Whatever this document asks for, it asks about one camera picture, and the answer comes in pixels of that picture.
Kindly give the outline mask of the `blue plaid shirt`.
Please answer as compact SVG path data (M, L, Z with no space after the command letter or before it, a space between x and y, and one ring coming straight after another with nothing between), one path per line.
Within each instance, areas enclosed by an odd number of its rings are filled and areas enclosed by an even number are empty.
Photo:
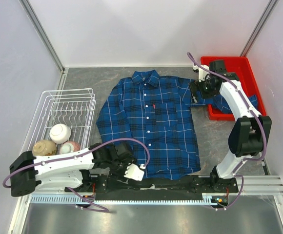
M200 171L191 109L212 105L225 114L231 111L220 95L193 102L189 82L154 70L122 78L99 113L101 140L128 138L137 162L146 164L146 178L179 179Z

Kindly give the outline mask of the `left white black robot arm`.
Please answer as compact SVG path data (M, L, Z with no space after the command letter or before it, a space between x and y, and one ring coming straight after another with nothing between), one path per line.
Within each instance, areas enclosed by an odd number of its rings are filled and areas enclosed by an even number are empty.
M129 145L97 143L90 148L53 156L35 156L32 151L21 153L9 167L3 186L12 197L29 195L35 191L89 191L94 181L92 169L109 169L110 174L124 182L141 181L144 166L138 166Z

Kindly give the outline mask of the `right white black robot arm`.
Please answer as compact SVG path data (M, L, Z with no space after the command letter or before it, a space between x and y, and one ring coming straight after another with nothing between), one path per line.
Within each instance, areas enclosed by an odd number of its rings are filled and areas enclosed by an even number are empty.
M272 121L254 107L237 74L228 72L223 60L209 66L193 61L193 70L198 73L198 79L189 84L193 101L221 95L235 119L228 138L229 151L212 170L208 183L211 190L220 192L226 187L226 179L235 177L246 162L265 158Z

